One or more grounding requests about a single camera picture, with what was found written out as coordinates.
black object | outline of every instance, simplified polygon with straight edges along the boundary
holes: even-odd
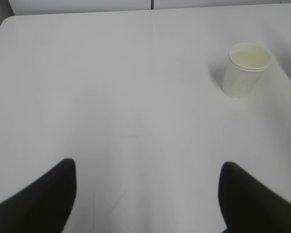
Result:
[[[291,204],[235,163],[222,167],[218,198],[228,233],[291,233]]]
[[[64,159],[0,204],[0,233],[61,233],[76,191],[75,163]]]

paper cup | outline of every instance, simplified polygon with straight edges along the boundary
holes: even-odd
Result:
[[[271,61],[269,53],[261,46],[241,43],[229,51],[229,62],[222,89],[233,98],[244,98]]]

white paper cup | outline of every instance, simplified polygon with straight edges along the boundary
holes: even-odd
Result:
[[[261,46],[249,43],[234,45],[229,51],[229,62],[222,89],[233,98],[244,98],[271,61]]]

white table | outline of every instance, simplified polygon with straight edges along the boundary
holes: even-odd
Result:
[[[273,60],[230,99],[229,48]],[[291,4],[11,17],[0,28],[0,201],[77,163],[65,232],[216,233],[234,161],[291,201]]]

cup rim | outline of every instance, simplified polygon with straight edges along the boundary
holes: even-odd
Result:
[[[235,62],[231,56],[231,52],[233,50],[233,48],[235,48],[236,46],[239,46],[239,45],[253,45],[255,47],[258,47],[259,49],[262,49],[264,52],[266,52],[266,54],[268,55],[268,64],[266,66],[263,66],[263,67],[259,67],[259,68],[252,68],[252,67],[246,67],[246,66],[243,66],[241,64],[238,64],[237,62]],[[230,61],[233,63],[233,65],[235,65],[236,67],[240,68],[240,69],[243,69],[243,70],[246,70],[246,71],[263,71],[265,70],[271,63],[271,55],[270,53],[265,49],[263,48],[262,46],[260,45],[257,45],[257,44],[253,44],[253,43],[238,43],[238,44],[235,44],[231,47],[231,49],[229,50],[229,53],[228,53],[228,56],[229,56],[229,59]]]

